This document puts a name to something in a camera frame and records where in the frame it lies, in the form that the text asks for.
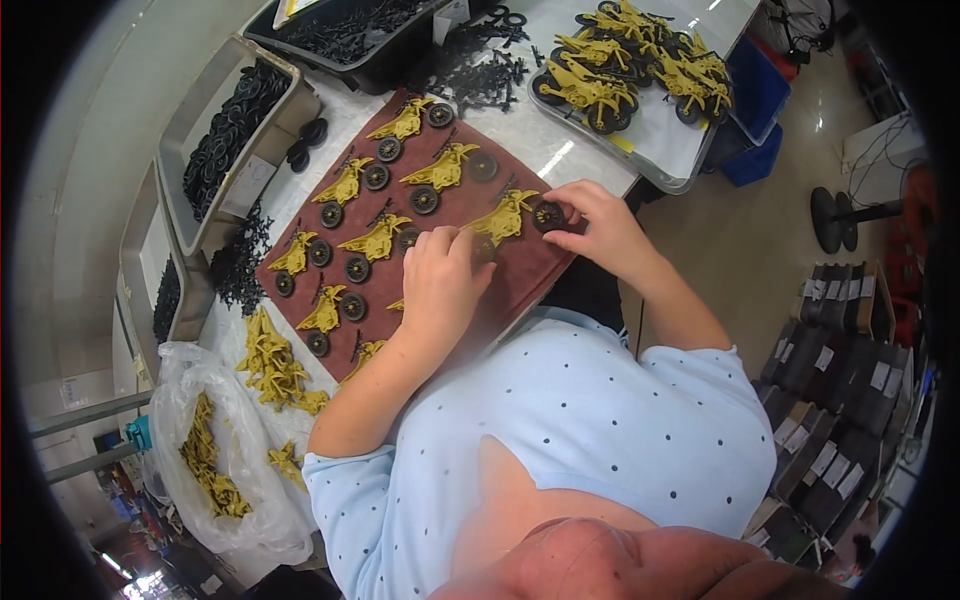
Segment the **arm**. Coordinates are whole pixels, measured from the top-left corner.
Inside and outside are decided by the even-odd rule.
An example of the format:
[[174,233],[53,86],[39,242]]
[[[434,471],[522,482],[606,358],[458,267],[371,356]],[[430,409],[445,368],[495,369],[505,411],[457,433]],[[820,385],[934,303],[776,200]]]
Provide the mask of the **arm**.
[[681,350],[730,349],[723,326],[654,249],[626,203],[587,180],[562,185],[543,197],[562,204],[571,224],[581,214],[590,221],[585,235],[556,230],[543,239],[589,258],[636,289],[646,300],[661,343]]
[[329,458],[373,452],[417,388],[467,330],[494,263],[473,273],[473,230],[425,231],[403,257],[403,322],[317,416],[307,451]]

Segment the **polka dot shirt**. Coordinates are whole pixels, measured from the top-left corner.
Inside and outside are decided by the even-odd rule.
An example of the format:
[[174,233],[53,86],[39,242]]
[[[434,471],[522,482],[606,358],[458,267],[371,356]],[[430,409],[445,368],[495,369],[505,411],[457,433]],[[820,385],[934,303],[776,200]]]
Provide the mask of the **polka dot shirt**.
[[495,436],[541,490],[602,496],[659,526],[739,538],[770,484],[770,423],[728,351],[654,347],[549,309],[468,369],[428,383],[396,436],[363,456],[307,454],[303,479],[347,599],[426,598],[479,506]]

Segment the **plastic bag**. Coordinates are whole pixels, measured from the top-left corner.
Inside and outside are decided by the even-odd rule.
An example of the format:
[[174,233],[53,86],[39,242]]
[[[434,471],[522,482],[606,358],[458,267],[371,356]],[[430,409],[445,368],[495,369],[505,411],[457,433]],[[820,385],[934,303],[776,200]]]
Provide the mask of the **plastic bag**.
[[[255,550],[282,564],[305,561],[313,552],[313,527],[268,464],[266,432],[232,371],[193,344],[167,342],[158,353],[160,386],[150,400],[153,458],[183,524],[213,553]],[[217,470],[233,480],[253,508],[243,518],[214,515],[209,496],[180,456],[203,390],[215,407],[210,428],[220,447]]]

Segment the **hand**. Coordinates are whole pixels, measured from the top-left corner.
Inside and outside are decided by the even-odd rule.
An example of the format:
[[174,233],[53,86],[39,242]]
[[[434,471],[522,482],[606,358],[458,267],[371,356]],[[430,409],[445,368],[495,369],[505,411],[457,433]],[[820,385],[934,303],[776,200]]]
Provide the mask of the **hand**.
[[444,357],[467,330],[496,263],[471,269],[473,229],[424,231],[403,257],[403,322],[410,339]]
[[590,222],[586,234],[548,231],[547,242],[589,258],[608,272],[628,282],[636,274],[638,261],[657,257],[657,251],[623,200],[602,185],[589,180],[565,183],[543,194],[564,209],[571,225],[580,216]]

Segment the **floor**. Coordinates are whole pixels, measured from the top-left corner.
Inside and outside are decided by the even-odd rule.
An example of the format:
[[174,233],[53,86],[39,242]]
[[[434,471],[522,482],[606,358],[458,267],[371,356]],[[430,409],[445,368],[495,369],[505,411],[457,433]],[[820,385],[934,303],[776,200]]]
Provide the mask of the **floor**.
[[[860,225],[855,252],[833,256],[817,244],[810,191],[846,189],[840,172],[844,137],[874,124],[859,100],[842,53],[815,54],[793,82],[783,113],[783,142],[766,180],[733,187],[719,170],[682,196],[645,204],[637,216],[651,241],[703,298],[737,345],[744,369],[757,377],[805,273],[814,263],[882,256],[885,222]],[[658,342],[640,330],[640,297],[621,282],[631,349]]]

